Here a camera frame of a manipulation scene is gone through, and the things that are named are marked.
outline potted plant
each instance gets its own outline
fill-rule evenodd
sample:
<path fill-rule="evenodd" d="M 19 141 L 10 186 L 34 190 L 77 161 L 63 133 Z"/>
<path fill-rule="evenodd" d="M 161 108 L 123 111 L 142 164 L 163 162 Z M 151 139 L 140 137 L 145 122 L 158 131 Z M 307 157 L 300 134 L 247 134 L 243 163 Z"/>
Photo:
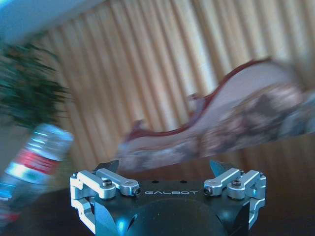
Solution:
<path fill-rule="evenodd" d="M 1 46 L 0 114 L 30 131 L 40 123 L 56 123 L 56 104 L 66 99 L 66 89 L 51 79 L 55 70 L 43 63 L 43 54 L 57 59 L 35 45 L 34 38 L 24 45 Z"/>

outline screw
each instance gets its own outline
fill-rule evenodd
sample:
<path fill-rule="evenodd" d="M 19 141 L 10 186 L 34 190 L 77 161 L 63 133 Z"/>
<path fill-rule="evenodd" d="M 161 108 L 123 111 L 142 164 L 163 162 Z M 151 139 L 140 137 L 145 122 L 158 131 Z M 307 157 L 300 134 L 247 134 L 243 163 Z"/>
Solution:
<path fill-rule="evenodd" d="M 204 188 L 203 192 L 205 195 L 210 196 L 212 194 L 212 188 Z"/>
<path fill-rule="evenodd" d="M 112 185 L 112 181 L 110 179 L 106 179 L 103 181 L 103 187 L 107 187 Z"/>
<path fill-rule="evenodd" d="M 132 194 L 133 194 L 134 196 L 139 196 L 140 192 L 141 192 L 141 189 L 140 189 L 140 188 L 135 188 L 135 189 L 132 191 Z"/>
<path fill-rule="evenodd" d="M 232 185 L 238 187 L 238 186 L 241 186 L 241 182 L 239 180 L 233 180 Z"/>

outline red bottle label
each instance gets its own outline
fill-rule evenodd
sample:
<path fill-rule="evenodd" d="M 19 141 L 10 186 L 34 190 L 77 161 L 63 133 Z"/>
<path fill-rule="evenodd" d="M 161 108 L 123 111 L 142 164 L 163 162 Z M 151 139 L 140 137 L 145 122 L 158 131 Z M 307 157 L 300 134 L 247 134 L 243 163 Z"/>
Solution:
<path fill-rule="evenodd" d="M 47 159 L 27 149 L 22 149 L 14 162 L 47 175 L 53 174 L 59 164 L 59 161 Z"/>

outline dark wooden table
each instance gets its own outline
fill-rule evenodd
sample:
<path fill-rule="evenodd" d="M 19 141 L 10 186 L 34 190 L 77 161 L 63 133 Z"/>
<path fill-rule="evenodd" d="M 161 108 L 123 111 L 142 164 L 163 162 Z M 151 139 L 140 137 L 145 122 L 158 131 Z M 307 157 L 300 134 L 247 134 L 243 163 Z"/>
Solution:
<path fill-rule="evenodd" d="M 141 173 L 135 179 L 205 180 L 213 177 L 209 160 L 259 170 L 267 176 L 266 207 L 251 229 L 253 236 L 315 235 L 315 134 L 248 147 L 231 153 Z M 69 190 L 45 194 L 24 210 L 4 236 L 90 236 L 70 206 Z"/>

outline silver metal bracket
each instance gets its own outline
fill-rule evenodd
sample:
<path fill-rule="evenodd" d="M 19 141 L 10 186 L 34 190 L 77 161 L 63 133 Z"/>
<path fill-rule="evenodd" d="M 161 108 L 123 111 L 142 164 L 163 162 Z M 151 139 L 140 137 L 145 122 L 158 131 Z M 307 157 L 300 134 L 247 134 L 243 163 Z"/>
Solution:
<path fill-rule="evenodd" d="M 140 194 L 139 183 L 134 179 L 124 178 L 108 169 L 99 169 L 96 175 L 88 171 L 74 173 L 70 177 L 71 206 L 78 209 L 80 220 L 95 234 L 95 217 L 91 204 L 85 197 L 96 194 L 102 199 L 115 197 L 116 188 L 125 196 Z"/>
<path fill-rule="evenodd" d="M 138 181 L 122 177 L 108 169 L 102 168 L 96 172 L 96 176 L 102 180 L 110 179 L 125 196 L 137 196 L 140 194 L 140 186 Z"/>
<path fill-rule="evenodd" d="M 232 180 L 241 176 L 241 172 L 238 169 L 231 168 L 213 179 L 207 179 L 204 182 L 203 188 L 205 194 L 209 196 L 219 196 L 222 190 L 230 183 Z"/>
<path fill-rule="evenodd" d="M 204 193 L 218 196 L 227 187 L 228 196 L 235 200 L 250 197 L 249 229 L 258 218 L 259 209 L 265 206 L 266 176 L 258 171 L 241 174 L 240 170 L 231 168 L 214 179 L 204 182 Z"/>

